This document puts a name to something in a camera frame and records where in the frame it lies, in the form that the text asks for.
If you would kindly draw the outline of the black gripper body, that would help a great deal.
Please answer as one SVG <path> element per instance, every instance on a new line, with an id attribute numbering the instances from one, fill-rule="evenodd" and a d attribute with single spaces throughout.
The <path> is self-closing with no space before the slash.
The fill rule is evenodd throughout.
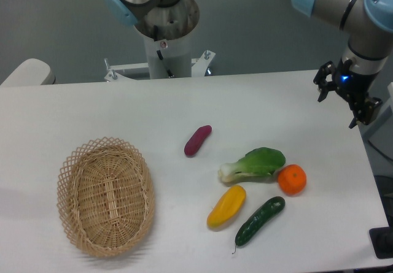
<path id="1" fill-rule="evenodd" d="M 363 107 L 367 102 L 380 104 L 381 99 L 369 95 L 369 89 L 379 72 L 374 74 L 358 74 L 350 67 L 352 60 L 338 63 L 338 67 L 332 77 L 336 84 L 336 93 L 342 97 L 350 107 Z"/>

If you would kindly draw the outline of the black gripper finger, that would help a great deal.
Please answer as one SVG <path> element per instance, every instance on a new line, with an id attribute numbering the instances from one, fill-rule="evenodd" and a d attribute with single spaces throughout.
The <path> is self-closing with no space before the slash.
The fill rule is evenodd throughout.
<path id="1" fill-rule="evenodd" d="M 331 77 L 334 77 L 335 71 L 336 71 L 336 67 L 331 61 L 328 61 L 327 63 L 323 64 L 318 69 L 313 79 L 313 83 L 318 87 L 318 92 L 319 92 L 319 97 L 317 99 L 318 102 L 322 102 L 327 97 L 329 92 L 336 90 L 337 85 L 334 82 L 334 79 L 332 79 L 331 81 L 327 80 L 327 77 L 329 75 Z"/>
<path id="2" fill-rule="evenodd" d="M 383 101 L 380 98 L 367 96 L 363 101 L 349 101 L 354 118 L 349 124 L 349 128 L 353 129 L 357 125 L 369 125 L 377 118 Z"/>

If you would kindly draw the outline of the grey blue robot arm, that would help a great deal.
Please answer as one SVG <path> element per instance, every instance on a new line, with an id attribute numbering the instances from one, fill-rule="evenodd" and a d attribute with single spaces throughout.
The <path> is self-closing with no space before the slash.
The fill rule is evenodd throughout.
<path id="1" fill-rule="evenodd" d="M 152 79 L 198 77 L 213 58 L 205 52 L 192 63 L 189 38 L 200 11 L 194 0 L 104 0 L 121 24 L 143 37 Z M 382 102 L 369 88 L 392 51 L 392 0 L 291 0 L 293 7 L 349 34 L 340 61 L 322 65 L 314 83 L 319 100 L 334 91 L 353 113 L 351 126 L 369 125 Z"/>

